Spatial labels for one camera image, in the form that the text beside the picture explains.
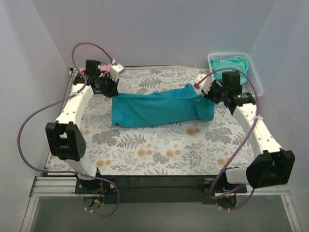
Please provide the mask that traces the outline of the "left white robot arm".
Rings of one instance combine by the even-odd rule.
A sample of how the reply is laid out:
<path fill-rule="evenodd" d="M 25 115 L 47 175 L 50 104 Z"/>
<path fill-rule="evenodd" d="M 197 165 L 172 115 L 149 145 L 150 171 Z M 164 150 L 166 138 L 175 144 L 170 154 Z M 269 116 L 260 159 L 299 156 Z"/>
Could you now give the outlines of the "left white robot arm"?
<path fill-rule="evenodd" d="M 87 60 L 85 68 L 77 72 L 71 94 L 55 122 L 45 127 L 51 154 L 65 161 L 78 179 L 76 193 L 102 193 L 106 184 L 98 177 L 100 172 L 86 154 L 86 141 L 80 131 L 82 116 L 96 91 L 106 97 L 118 94 L 119 74 L 123 65 L 112 61 L 102 69 L 97 60 Z"/>

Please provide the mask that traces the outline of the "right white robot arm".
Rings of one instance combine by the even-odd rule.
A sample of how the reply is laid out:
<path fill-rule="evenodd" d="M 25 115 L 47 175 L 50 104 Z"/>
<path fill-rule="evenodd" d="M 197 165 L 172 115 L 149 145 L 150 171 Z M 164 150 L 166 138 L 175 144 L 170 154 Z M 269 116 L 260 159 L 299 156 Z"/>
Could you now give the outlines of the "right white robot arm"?
<path fill-rule="evenodd" d="M 240 76 L 235 68 L 224 68 L 222 83 L 218 84 L 211 74 L 196 78 L 195 87 L 200 87 L 205 98 L 214 103 L 223 102 L 231 115 L 241 125 L 246 137 L 240 144 L 247 142 L 253 149 L 254 160 L 245 168 L 230 168 L 226 163 L 215 177 L 209 192 L 216 184 L 224 192 L 235 186 L 250 185 L 253 189 L 285 185 L 288 183 L 295 162 L 291 150 L 285 150 L 274 139 L 260 116 L 257 95 L 242 91 Z"/>

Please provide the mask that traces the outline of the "teal blue t shirt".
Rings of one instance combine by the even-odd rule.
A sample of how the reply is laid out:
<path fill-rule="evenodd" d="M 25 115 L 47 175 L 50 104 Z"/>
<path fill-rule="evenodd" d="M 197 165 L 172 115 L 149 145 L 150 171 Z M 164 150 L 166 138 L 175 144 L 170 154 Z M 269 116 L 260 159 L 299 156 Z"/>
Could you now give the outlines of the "teal blue t shirt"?
<path fill-rule="evenodd" d="M 191 84 L 151 94 L 120 93 L 112 98 L 112 124 L 152 127 L 190 120 L 211 121 L 215 106 Z"/>

